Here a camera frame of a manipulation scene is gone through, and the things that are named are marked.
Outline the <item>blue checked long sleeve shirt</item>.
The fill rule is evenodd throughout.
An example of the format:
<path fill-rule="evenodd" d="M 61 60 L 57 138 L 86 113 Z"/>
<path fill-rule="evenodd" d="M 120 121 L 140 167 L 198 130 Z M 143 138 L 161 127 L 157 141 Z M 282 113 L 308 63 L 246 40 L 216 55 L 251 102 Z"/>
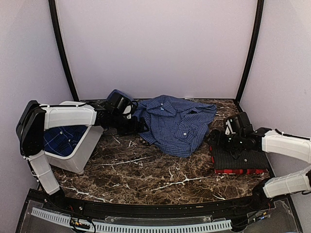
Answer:
<path fill-rule="evenodd" d="M 138 102 L 133 116 L 144 118 L 149 131 L 140 137 L 163 153 L 190 157 L 209 133 L 217 112 L 215 104 L 204 104 L 161 95 Z"/>

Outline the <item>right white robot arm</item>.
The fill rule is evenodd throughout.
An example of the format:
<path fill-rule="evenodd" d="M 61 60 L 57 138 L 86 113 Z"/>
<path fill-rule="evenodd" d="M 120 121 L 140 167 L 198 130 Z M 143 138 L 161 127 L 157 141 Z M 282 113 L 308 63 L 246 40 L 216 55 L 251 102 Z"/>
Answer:
<path fill-rule="evenodd" d="M 218 146 L 228 152 L 253 150 L 258 152 L 280 154 L 311 163 L 311 139 L 286 134 L 277 129 L 261 127 L 255 131 L 212 130 L 207 137 L 212 146 Z M 254 188 L 255 195 L 248 199 L 248 207 L 259 210 L 267 199 L 277 196 L 311 192 L 311 167 L 281 177 L 265 180 Z"/>

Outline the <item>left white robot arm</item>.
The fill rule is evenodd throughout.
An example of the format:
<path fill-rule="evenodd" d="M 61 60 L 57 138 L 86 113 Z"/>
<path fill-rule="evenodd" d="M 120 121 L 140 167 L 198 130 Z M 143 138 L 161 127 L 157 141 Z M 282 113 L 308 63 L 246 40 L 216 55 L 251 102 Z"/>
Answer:
<path fill-rule="evenodd" d="M 69 202 L 60 194 L 61 187 L 51 167 L 82 174 L 104 129 L 115 128 L 119 135 L 147 132 L 149 128 L 144 118 L 133 116 L 136 107 L 135 101 L 131 104 L 64 101 L 59 105 L 39 104 L 35 100 L 28 102 L 16 127 L 20 154 L 57 211 L 65 211 Z M 61 156 L 46 151 L 44 132 L 70 126 L 86 127 L 72 152 Z"/>

